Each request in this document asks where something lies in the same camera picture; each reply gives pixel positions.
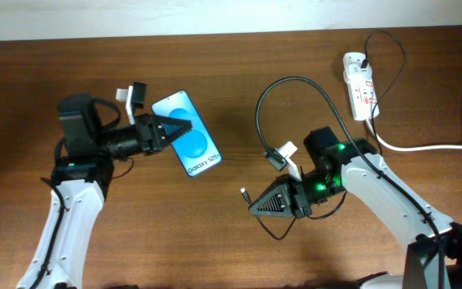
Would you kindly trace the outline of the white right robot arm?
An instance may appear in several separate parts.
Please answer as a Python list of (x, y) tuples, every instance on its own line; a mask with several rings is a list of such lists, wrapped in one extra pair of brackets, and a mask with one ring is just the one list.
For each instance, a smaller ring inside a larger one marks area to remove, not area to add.
[(339, 141), (328, 127), (304, 140), (315, 169), (302, 173), (290, 156), (290, 142), (279, 149), (289, 167), (256, 200), (256, 216), (311, 218), (311, 207), (338, 193), (354, 194), (395, 236), (406, 252), (404, 272), (381, 272), (349, 288), (462, 288), (462, 224), (430, 206), (387, 166), (364, 139)]

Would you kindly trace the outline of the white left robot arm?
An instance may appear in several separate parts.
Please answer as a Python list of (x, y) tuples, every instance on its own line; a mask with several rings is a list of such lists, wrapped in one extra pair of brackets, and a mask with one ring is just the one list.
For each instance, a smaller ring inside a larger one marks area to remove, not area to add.
[(188, 120), (143, 114), (119, 128), (102, 124), (96, 105), (112, 102), (88, 94), (68, 96), (58, 105), (64, 137), (55, 146), (55, 167), (44, 183), (51, 206), (34, 257), (19, 288), (80, 288), (95, 221), (114, 179), (114, 162), (161, 152), (187, 133)]

